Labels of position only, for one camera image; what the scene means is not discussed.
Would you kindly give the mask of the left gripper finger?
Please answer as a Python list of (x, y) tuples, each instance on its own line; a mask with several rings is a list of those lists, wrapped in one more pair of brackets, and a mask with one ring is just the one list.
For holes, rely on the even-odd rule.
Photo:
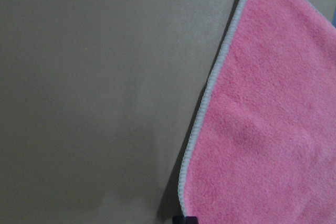
[(173, 224), (198, 224), (196, 216), (174, 216)]

